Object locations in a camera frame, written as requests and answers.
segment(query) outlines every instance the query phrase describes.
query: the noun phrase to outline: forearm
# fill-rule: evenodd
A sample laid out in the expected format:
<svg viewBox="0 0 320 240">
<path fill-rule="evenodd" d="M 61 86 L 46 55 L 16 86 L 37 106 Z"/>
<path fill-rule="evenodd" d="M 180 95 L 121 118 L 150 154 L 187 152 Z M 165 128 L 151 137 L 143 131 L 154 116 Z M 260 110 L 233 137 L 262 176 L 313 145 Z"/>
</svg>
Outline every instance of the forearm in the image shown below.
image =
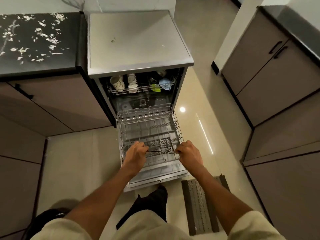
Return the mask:
<svg viewBox="0 0 320 240">
<path fill-rule="evenodd" d="M 130 170 L 122 167 L 111 180 L 81 201 L 65 218 L 78 223 L 92 240 L 98 240 L 119 196 L 132 177 Z"/>
<path fill-rule="evenodd" d="M 229 235 L 238 219 L 252 209 L 215 180 L 204 166 L 197 165 L 192 175 L 198 180 L 214 205 L 217 217 L 226 234 Z"/>
</svg>

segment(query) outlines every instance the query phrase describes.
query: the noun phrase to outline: hand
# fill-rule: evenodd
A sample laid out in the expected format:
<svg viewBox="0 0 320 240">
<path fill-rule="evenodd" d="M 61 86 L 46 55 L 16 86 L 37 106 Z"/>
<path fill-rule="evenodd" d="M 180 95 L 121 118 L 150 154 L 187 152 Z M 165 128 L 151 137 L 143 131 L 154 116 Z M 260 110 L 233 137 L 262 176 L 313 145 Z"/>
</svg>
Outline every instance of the hand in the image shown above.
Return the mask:
<svg viewBox="0 0 320 240">
<path fill-rule="evenodd" d="M 128 168 L 132 177 L 136 176 L 146 162 L 149 147 L 143 142 L 136 141 L 127 151 L 122 167 Z"/>
<path fill-rule="evenodd" d="M 191 141 L 182 142 L 175 152 L 180 155 L 180 162 L 191 174 L 197 166 L 203 166 L 201 154 Z"/>
</svg>

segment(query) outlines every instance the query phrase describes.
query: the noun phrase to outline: person's left hand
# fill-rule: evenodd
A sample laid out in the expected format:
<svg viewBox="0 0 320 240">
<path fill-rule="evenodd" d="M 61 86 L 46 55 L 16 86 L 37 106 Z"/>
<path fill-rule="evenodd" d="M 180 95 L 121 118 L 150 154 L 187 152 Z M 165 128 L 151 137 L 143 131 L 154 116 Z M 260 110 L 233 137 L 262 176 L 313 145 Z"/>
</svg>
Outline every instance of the person's left hand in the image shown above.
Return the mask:
<svg viewBox="0 0 320 240">
<path fill-rule="evenodd" d="M 149 147 L 143 142 L 136 141 L 127 151 L 122 167 L 127 167 L 133 177 L 136 176 L 146 162 L 146 153 Z"/>
</svg>

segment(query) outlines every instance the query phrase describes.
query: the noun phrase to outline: green object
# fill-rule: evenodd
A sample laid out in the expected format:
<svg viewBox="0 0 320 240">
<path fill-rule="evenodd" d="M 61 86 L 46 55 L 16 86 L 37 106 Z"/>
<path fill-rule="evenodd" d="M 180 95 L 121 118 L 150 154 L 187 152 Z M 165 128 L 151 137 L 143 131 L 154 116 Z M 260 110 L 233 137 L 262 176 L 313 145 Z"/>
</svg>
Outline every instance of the green object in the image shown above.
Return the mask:
<svg viewBox="0 0 320 240">
<path fill-rule="evenodd" d="M 158 84 L 151 84 L 153 92 L 161 92 L 160 86 Z"/>
</svg>

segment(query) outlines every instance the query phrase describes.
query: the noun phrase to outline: dishwasher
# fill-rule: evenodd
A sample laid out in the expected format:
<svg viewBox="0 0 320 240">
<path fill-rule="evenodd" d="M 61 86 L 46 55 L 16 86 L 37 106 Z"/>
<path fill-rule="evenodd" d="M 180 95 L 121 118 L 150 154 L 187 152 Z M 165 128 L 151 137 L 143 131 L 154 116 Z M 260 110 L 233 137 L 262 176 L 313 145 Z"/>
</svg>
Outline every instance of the dishwasher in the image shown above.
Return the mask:
<svg viewBox="0 0 320 240">
<path fill-rule="evenodd" d="M 121 165 L 135 141 L 149 146 L 125 192 L 190 175 L 174 153 L 183 142 L 174 107 L 193 65 L 168 10 L 88 16 L 88 76 L 118 130 Z"/>
</svg>

